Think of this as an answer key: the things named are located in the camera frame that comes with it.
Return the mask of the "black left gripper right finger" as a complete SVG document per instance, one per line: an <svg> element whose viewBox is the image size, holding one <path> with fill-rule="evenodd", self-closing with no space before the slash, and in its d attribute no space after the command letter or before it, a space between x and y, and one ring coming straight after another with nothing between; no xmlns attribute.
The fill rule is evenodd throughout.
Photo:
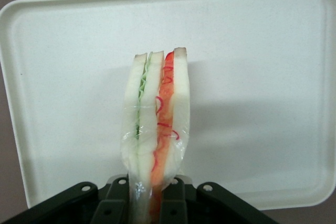
<svg viewBox="0 0 336 224"><path fill-rule="evenodd" d="M257 208L214 182L198 187L183 177L162 192L159 223L276 223Z"/></svg>

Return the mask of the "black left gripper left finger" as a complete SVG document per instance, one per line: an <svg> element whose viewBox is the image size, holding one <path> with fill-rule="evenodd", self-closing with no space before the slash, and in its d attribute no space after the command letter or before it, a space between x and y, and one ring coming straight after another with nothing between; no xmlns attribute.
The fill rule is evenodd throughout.
<svg viewBox="0 0 336 224"><path fill-rule="evenodd" d="M78 183L4 223L127 223L128 176L113 176L98 188Z"/></svg>

